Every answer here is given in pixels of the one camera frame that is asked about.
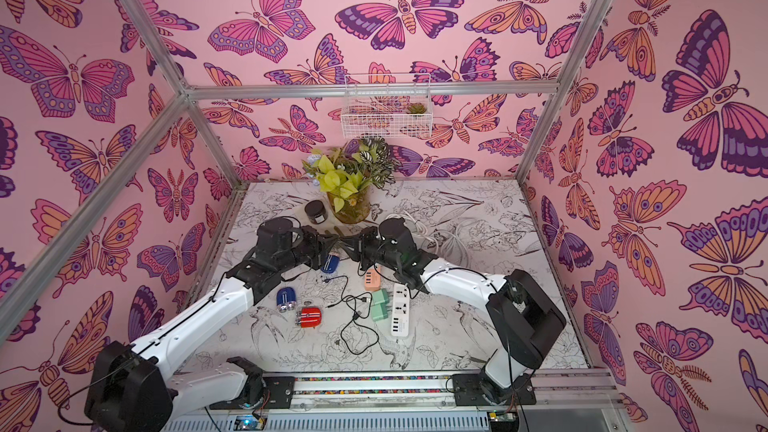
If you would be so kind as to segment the pink power strip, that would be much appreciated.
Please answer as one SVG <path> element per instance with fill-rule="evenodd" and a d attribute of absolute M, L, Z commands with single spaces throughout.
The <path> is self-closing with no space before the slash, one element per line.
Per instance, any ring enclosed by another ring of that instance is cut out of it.
<path fill-rule="evenodd" d="M 375 266 L 370 267 L 363 274 L 363 287 L 368 292 L 376 292 L 381 289 L 382 277 Z"/>

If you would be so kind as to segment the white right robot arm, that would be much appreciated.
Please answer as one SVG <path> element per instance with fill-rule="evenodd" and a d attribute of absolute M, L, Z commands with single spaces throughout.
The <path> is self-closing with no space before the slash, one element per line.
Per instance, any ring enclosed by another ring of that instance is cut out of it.
<path fill-rule="evenodd" d="M 455 299 L 489 317 L 501 347 L 479 373 L 452 377 L 458 405 L 475 399 L 492 405 L 522 402 L 533 372 L 566 325 L 559 307 L 528 272 L 499 275 L 453 264 L 419 248 L 402 218 L 386 219 L 339 242 L 362 268 L 383 266 L 412 291 Z"/>

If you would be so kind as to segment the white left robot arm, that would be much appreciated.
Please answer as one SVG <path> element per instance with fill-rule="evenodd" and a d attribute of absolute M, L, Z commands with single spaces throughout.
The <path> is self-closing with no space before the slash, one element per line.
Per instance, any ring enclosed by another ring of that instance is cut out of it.
<path fill-rule="evenodd" d="M 267 386 L 263 371 L 242 357 L 219 369 L 175 378 L 195 350 L 231 319 L 268 296 L 284 273 L 320 269 L 337 235 L 288 217 L 262 223 L 257 241 L 225 272 L 214 290 L 184 312 L 130 344 L 113 342 L 97 356 L 84 414 L 105 431 L 159 431 L 167 422 L 219 402 L 261 406 Z"/>

